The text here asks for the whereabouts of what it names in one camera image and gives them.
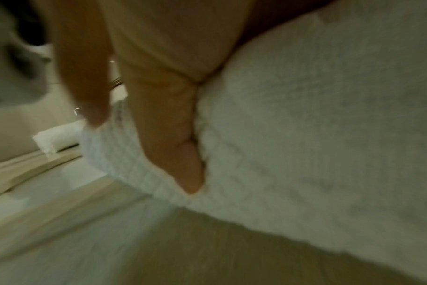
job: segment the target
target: skin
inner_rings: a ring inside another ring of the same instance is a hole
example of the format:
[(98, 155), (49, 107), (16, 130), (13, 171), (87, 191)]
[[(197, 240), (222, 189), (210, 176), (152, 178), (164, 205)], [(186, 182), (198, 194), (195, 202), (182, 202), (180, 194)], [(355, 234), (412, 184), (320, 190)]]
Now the skin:
[(188, 194), (203, 182), (193, 139), (197, 87), (238, 43), (319, 0), (36, 0), (58, 71), (93, 127), (109, 116), (108, 60), (118, 60), (146, 157)]

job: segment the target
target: white blanket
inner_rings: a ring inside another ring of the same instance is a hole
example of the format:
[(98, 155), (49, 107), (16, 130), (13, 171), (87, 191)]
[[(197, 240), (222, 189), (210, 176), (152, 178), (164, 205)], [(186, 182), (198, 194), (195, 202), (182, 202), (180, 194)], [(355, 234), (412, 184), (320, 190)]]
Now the white blanket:
[(340, 0), (237, 51), (199, 91), (206, 185), (144, 157), (126, 101), (92, 163), (155, 197), (427, 280), (427, 0)]

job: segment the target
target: skin crease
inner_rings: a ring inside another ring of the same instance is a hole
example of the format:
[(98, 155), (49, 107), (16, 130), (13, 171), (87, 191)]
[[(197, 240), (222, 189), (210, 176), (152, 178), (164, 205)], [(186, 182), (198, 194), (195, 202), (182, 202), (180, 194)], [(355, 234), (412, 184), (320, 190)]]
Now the skin crease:
[(204, 182), (193, 140), (199, 84), (238, 42), (327, 1), (35, 2), (49, 26), (61, 78), (88, 122), (96, 127), (108, 119), (108, 59), (115, 50), (145, 155), (193, 194)]

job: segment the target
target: blurry white object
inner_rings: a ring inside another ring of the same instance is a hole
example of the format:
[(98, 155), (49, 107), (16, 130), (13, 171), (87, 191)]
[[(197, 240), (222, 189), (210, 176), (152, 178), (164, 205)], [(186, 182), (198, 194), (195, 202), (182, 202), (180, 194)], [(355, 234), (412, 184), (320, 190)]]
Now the blurry white object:
[(33, 136), (35, 143), (45, 154), (54, 154), (62, 149), (79, 144), (84, 120), (44, 130)]
[(123, 101), (83, 154), (172, 204), (427, 280), (427, 0), (336, 1), (247, 43), (198, 99), (192, 197)]
[(32, 103), (45, 94), (44, 60), (18, 40), (13, 18), (0, 6), (0, 106)]

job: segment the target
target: rolled white towel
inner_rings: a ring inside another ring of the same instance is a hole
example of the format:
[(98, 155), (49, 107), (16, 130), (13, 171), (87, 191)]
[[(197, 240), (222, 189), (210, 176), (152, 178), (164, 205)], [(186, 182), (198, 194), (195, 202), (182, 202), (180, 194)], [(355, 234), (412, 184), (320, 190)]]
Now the rolled white towel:
[(62, 149), (79, 144), (84, 120), (53, 127), (39, 132), (32, 138), (45, 154), (54, 154)]

